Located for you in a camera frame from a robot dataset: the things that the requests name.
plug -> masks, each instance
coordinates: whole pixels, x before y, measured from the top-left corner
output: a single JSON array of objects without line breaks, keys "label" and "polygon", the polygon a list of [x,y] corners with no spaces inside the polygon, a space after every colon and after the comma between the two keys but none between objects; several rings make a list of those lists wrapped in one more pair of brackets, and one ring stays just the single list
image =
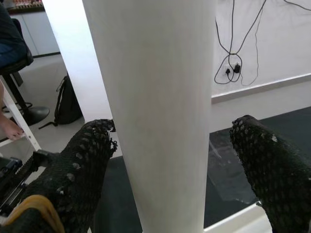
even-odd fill
[{"label": "plug", "polygon": [[239,74],[241,72],[241,66],[239,64],[236,64],[233,72]]}]

blue jeans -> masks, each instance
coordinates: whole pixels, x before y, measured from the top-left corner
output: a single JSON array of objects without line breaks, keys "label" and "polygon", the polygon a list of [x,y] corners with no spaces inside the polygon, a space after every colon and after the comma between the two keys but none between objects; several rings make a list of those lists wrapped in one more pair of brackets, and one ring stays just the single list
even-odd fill
[{"label": "blue jeans", "polygon": [[7,45],[0,43],[0,68],[18,62],[27,54],[24,43]]}]

electrical wire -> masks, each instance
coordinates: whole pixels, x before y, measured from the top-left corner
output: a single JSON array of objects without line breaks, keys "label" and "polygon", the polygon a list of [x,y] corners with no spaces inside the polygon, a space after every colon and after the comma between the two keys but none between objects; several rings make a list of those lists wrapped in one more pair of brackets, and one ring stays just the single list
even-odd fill
[{"label": "electrical wire", "polygon": [[242,86],[250,86],[250,85],[252,85],[254,83],[254,81],[256,81],[256,79],[259,76],[259,58],[258,58],[258,46],[257,46],[257,42],[258,42],[258,40],[257,40],[257,33],[258,33],[259,25],[260,25],[260,22],[261,22],[262,13],[263,13],[263,10],[261,11],[261,14],[260,14],[260,17],[259,17],[259,21],[258,21],[258,25],[257,25],[257,29],[256,29],[256,32],[255,32],[255,39],[256,39],[255,45],[256,45],[256,54],[257,54],[257,76],[255,77],[255,79],[250,84],[245,85],[245,84],[243,84],[244,77],[243,77],[243,75],[241,73],[241,76],[242,76],[242,78],[241,78],[241,85]]},{"label": "electrical wire", "polygon": [[[233,5],[232,5],[232,15],[231,15],[231,40],[230,40],[230,49],[229,49],[229,50],[227,50],[227,49],[223,46],[223,44],[221,43],[220,36],[219,36],[218,23],[217,23],[217,20],[215,19],[218,42],[219,42],[220,46],[221,46],[221,47],[225,50],[225,52],[227,53],[226,57],[222,60],[220,66],[219,66],[219,68],[218,68],[218,70],[217,70],[217,72],[216,72],[216,74],[215,74],[215,76],[214,76],[214,82],[215,82],[215,83],[217,83],[217,84],[236,83],[236,82],[240,79],[240,77],[241,77],[241,71],[242,71],[243,60],[242,60],[242,58],[239,56],[239,52],[241,51],[241,49],[242,49],[242,47],[243,47],[243,45],[244,45],[244,43],[245,43],[245,41],[246,41],[246,39],[247,39],[247,37],[248,37],[250,31],[252,30],[252,28],[254,27],[256,21],[258,20],[258,17],[262,15],[261,13],[262,13],[262,11],[263,11],[263,8],[264,8],[266,2],[267,2],[267,0],[264,0],[263,4],[262,4],[262,6],[261,6],[261,8],[260,8],[260,10],[259,10],[259,12],[258,12],[258,14],[257,14],[257,16],[256,16],[256,18],[255,18],[255,20],[254,20],[254,22],[252,23],[251,27],[250,27],[249,30],[247,31],[247,33],[246,33],[246,35],[245,35],[245,37],[244,37],[244,39],[243,39],[243,41],[242,41],[242,43],[241,43],[241,46],[239,47],[239,49],[238,49],[237,52],[232,52],[233,32],[234,32],[234,27],[233,27],[233,25],[234,25],[233,22],[234,22],[234,21],[233,21],[233,20],[234,20],[235,0],[233,0]],[[234,78],[234,68],[233,68],[233,66],[232,66],[232,64],[231,64],[231,62],[230,62],[230,57],[231,57],[231,56],[237,56],[238,59],[239,59],[240,62],[241,62],[241,67],[240,67],[239,76],[237,77],[236,80],[233,80],[233,78]],[[230,68],[231,68],[232,71],[233,71],[233,75],[232,75],[232,78],[229,78],[229,75],[227,74],[228,82],[221,83],[221,82],[218,82],[218,81],[217,81],[217,76],[218,76],[219,71],[220,71],[221,67],[223,66],[223,64],[224,64],[224,62],[225,62],[226,59],[228,59],[228,63],[229,63],[229,65],[230,65]]]},{"label": "electrical wire", "polygon": [[308,8],[302,6],[302,5],[297,4],[297,3],[294,3],[294,2],[291,2],[291,1],[287,1],[287,0],[283,0],[283,1],[288,3],[288,4],[291,4],[291,5],[294,5],[294,6],[298,6],[298,7],[302,8],[302,9],[304,9],[306,11],[311,11],[311,9],[308,9]]}]

bare foot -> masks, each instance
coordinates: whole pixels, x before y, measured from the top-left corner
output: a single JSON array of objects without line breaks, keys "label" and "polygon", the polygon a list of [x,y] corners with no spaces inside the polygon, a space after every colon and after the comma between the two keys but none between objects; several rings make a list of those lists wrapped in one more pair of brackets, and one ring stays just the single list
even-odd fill
[{"label": "bare foot", "polygon": [[0,127],[5,132],[5,135],[13,141],[20,139],[23,135],[23,130],[4,115],[0,116]]}]

black backpack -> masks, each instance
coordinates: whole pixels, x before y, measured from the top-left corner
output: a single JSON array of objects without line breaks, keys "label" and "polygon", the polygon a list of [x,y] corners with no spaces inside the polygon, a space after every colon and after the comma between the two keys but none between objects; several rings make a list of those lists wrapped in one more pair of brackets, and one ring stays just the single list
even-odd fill
[{"label": "black backpack", "polygon": [[45,124],[39,129],[51,124],[54,126],[70,124],[82,117],[82,112],[74,93],[69,75],[63,78],[56,91],[59,92],[59,94],[54,112],[55,120],[54,122]]}]

